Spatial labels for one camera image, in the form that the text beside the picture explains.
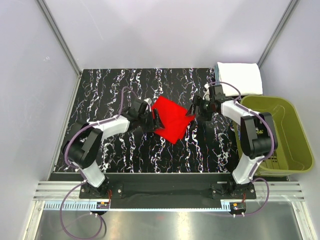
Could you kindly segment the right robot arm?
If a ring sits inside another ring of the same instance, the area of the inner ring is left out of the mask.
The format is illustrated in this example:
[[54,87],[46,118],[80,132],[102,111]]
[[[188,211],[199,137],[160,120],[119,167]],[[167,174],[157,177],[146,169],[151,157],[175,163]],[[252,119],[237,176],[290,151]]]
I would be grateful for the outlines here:
[[214,98],[195,95],[187,116],[210,121],[213,113],[220,113],[240,127],[242,155],[230,180],[222,187],[221,194],[239,198],[248,189],[259,165],[269,158],[278,147],[274,120],[269,112],[251,110],[230,97]]

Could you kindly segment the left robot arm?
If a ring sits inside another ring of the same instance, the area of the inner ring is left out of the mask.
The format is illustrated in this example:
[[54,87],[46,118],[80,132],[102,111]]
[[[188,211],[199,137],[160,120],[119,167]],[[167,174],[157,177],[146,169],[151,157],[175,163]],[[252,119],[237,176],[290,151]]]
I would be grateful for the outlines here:
[[154,132],[165,128],[158,110],[144,112],[128,110],[111,118],[96,122],[80,121],[71,129],[61,148],[65,163],[80,172],[92,195],[103,198],[108,194],[108,178],[97,164],[98,151],[103,141],[114,135],[142,128]]

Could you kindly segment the red t-shirt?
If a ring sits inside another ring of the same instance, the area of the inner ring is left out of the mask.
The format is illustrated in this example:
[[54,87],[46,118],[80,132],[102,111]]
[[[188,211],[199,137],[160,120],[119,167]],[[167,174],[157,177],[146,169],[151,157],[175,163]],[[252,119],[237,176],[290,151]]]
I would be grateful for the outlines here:
[[195,119],[194,115],[187,115],[187,109],[163,96],[158,97],[152,109],[158,111],[164,125],[164,129],[157,129],[154,133],[171,144],[176,144],[184,137],[187,126]]

